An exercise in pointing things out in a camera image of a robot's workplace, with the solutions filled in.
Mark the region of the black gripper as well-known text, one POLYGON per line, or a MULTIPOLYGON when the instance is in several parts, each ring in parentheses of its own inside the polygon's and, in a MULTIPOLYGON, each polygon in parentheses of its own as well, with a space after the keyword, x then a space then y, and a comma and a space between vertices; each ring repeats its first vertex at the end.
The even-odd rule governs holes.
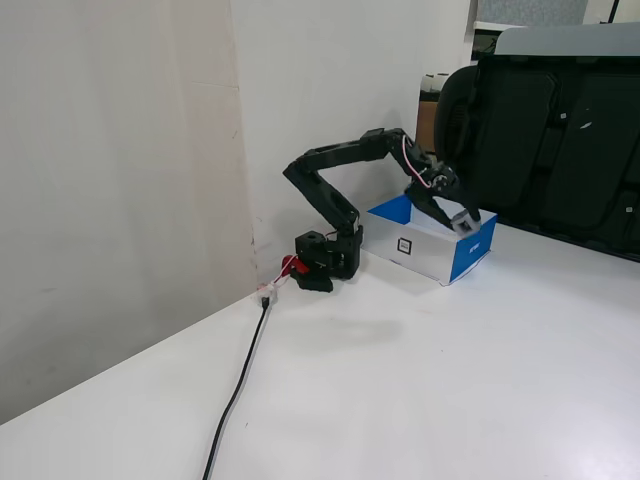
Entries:
POLYGON ((437 204, 437 198, 461 205, 463 210, 458 213, 458 216, 466 211, 474 222, 481 221, 474 197, 463 186, 459 186, 459 180, 454 171, 444 164, 424 167, 421 170, 413 169, 405 195, 419 211, 451 231, 453 231, 451 219, 437 204))

